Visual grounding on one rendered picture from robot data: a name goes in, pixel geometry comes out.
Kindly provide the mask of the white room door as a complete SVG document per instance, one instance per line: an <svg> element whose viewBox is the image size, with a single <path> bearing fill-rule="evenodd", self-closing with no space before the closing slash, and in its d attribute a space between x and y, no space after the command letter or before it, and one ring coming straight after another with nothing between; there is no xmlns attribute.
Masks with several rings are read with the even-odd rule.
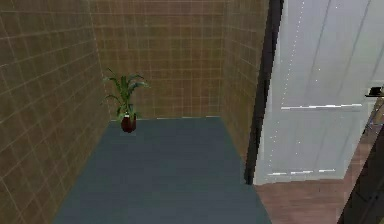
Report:
<svg viewBox="0 0 384 224"><path fill-rule="evenodd" d="M384 86L384 0L285 0L257 185L345 176Z"/></svg>

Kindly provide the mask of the green house plant red pot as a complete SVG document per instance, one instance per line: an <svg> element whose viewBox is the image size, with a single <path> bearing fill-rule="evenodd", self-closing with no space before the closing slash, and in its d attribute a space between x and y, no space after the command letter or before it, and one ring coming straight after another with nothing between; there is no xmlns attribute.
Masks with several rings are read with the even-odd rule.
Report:
<svg viewBox="0 0 384 224"><path fill-rule="evenodd" d="M150 85L145 78L138 74L118 76L112 69L108 68L111 76L104 77L104 81L111 81L117 91L117 94L107 94L101 101L104 103L107 99L113 99L117 102L116 118L120 122L123 132L132 133L137 127L137 118L139 113L136 111L131 97L137 88L149 88Z"/></svg>

